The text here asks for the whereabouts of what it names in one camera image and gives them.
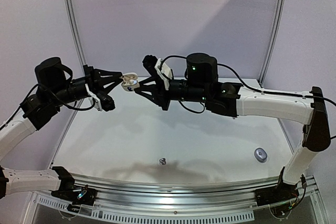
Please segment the white earbud charging case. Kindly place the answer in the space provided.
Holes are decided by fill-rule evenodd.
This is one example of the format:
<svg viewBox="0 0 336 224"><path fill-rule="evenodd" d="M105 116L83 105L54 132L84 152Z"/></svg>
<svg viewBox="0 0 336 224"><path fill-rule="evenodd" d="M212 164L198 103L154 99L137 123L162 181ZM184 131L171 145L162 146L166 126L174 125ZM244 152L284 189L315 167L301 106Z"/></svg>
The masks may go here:
<svg viewBox="0 0 336 224"><path fill-rule="evenodd" d="M133 92L134 89L139 88L138 75L135 72L126 73L121 77L121 86L126 92Z"/></svg>

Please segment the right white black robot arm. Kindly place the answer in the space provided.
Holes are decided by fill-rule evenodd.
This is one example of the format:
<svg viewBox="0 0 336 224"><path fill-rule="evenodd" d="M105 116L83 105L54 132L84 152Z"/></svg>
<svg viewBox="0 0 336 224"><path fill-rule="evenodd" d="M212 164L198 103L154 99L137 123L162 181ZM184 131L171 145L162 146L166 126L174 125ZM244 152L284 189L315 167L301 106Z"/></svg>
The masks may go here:
<svg viewBox="0 0 336 224"><path fill-rule="evenodd" d="M212 113L231 118L265 116L301 123L303 138L280 173L280 183L271 190L276 201L284 200L314 157L330 146L332 138L325 105L328 99L322 90L319 87L307 92L267 90L249 86L242 78L238 82L220 82L220 63L215 57L197 52L184 60L185 77L175 79L165 59L145 56L143 66L150 76L140 81L135 93L164 111L171 101L198 102Z"/></svg>

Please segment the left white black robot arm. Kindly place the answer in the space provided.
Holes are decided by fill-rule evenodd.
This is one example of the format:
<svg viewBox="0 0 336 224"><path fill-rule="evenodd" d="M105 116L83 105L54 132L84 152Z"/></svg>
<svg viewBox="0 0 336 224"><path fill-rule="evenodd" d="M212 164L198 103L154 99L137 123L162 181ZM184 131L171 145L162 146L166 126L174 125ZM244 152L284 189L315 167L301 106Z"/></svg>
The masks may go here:
<svg viewBox="0 0 336 224"><path fill-rule="evenodd" d="M31 88L13 115L1 125L1 158L26 137L44 127L60 108L80 111L79 100L88 98L91 109L111 111L115 103L109 92L123 81L121 72L84 66L84 76L73 78L70 68L59 57L44 60L35 67L37 83ZM47 170L14 171L1 168L1 197L22 191L50 190L67 200L78 195L72 175L63 167Z"/></svg>

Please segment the grey oval puck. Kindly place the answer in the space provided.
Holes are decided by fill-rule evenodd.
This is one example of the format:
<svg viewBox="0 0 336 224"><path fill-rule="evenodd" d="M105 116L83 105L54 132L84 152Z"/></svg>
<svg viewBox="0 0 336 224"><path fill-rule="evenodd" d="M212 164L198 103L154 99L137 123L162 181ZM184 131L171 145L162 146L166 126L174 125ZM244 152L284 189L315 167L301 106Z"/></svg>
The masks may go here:
<svg viewBox="0 0 336 224"><path fill-rule="evenodd" d="M266 162L267 157L268 157L266 151L262 148L255 149L254 156L255 156L256 160L259 161L260 163Z"/></svg>

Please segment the aluminium front rail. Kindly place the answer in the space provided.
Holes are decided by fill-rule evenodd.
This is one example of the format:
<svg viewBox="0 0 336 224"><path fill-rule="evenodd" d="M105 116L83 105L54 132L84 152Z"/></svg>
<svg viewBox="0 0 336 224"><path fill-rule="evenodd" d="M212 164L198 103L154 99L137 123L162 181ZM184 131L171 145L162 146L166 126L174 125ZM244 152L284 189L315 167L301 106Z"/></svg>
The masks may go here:
<svg viewBox="0 0 336 224"><path fill-rule="evenodd" d="M322 207L313 177L306 179L307 187L297 185L298 196L285 200L269 200L269 191L278 182L276 177L230 183L163 184L136 183L117 180L75 176L77 187L88 185L95 190L87 192L90 202L75 204L52 196L49 191L37 192L36 202L72 215L82 210L131 207L135 209L203 209L211 208L280 208L281 205L298 203L298 208L311 204L315 210Z"/></svg>

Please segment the left aluminium frame post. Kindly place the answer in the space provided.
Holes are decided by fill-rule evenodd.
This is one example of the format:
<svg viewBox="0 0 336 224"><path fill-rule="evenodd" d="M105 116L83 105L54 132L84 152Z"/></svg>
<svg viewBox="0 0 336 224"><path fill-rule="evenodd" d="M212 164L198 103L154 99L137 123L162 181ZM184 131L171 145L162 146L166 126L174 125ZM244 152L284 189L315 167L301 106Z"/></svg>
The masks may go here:
<svg viewBox="0 0 336 224"><path fill-rule="evenodd" d="M73 0L64 0L64 2L65 2L70 31L71 31L71 35L73 38L73 43L75 46L77 57L83 68L83 66L87 64L87 60L86 60L85 52L84 52L84 49L81 43L81 38L80 38L76 16L75 16Z"/></svg>

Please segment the aluminium frame post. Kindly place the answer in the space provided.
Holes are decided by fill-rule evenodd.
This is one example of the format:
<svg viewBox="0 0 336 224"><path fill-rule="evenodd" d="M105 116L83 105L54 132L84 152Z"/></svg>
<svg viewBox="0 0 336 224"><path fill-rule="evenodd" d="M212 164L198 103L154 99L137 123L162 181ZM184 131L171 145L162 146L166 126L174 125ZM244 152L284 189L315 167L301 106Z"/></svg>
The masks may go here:
<svg viewBox="0 0 336 224"><path fill-rule="evenodd" d="M277 39L277 35L278 35L278 31L279 31L279 26L280 26L280 22L281 22L281 16L282 16L282 12L283 12L283 8L284 8L284 3L285 0L277 0L276 1L276 6L275 6L275 13L274 13L274 18L272 21L272 26L271 26L271 33L270 33L270 37L269 37L269 41L268 41L268 46L267 46L267 50L266 50L266 54L265 54L265 58L264 61L262 63L262 67L258 76L258 83L263 86L265 79L266 79L266 75L267 75L267 71L271 62L271 57L272 57L272 53L276 44L276 39Z"/></svg>
<svg viewBox="0 0 336 224"><path fill-rule="evenodd" d="M86 60L85 52L84 52L84 49L81 43L81 38L80 38L76 16L75 16L73 0L64 0L64 2L65 2L70 31L71 31L71 35L73 38L73 43L75 46L77 57L83 68L83 66L87 64L87 60Z"/></svg>

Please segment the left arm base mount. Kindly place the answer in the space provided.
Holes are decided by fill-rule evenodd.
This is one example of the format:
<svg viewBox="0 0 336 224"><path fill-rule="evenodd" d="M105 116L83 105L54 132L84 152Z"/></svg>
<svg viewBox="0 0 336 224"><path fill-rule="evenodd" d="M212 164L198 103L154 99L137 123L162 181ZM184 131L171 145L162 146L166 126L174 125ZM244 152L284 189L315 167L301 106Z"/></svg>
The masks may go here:
<svg viewBox="0 0 336 224"><path fill-rule="evenodd" d="M53 166L51 169L57 173L60 180L58 189L51 192L53 197L70 201L73 205L94 205L98 193L96 189L88 185L76 187L75 179L62 166Z"/></svg>

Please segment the right aluminium frame post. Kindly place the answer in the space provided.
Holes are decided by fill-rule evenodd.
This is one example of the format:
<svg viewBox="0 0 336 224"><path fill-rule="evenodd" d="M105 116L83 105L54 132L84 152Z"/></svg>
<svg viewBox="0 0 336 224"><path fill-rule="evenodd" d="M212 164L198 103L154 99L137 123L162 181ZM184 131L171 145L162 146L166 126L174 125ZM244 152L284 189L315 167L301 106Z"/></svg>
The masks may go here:
<svg viewBox="0 0 336 224"><path fill-rule="evenodd" d="M267 46L267 50L266 50L266 54L265 54L265 58L264 61L262 63L262 67L258 76L258 83L263 86L265 79L266 79L266 75L267 75L267 71L271 62L271 57L272 57L272 53L276 44L276 39L277 39L277 35L278 35L278 31L279 31L279 26L280 26L280 22L281 22L281 16L282 16L282 12L283 12L283 8L284 8L284 3L285 0L277 0L276 1L276 6L275 6L275 13L274 13L274 18L272 21L272 26L271 26L271 33L270 33L270 37L269 37L269 41L268 41L268 46Z"/></svg>

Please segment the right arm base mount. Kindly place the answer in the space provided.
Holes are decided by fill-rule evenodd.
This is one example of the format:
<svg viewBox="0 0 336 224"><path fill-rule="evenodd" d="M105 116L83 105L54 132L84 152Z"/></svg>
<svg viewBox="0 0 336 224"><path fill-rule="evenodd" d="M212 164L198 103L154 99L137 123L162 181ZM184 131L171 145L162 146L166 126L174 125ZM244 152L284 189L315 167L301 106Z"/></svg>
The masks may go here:
<svg viewBox="0 0 336 224"><path fill-rule="evenodd" d="M297 184L290 185L286 184L283 180L285 167L282 168L280 175L278 177L277 184L272 187L266 187L262 189L256 189L254 191L255 201L258 207L275 204L278 202L286 201L295 198L293 206L289 207L294 208L299 205L306 195L307 182L305 176L301 175L301 182L303 183L303 195L299 199L299 190Z"/></svg>

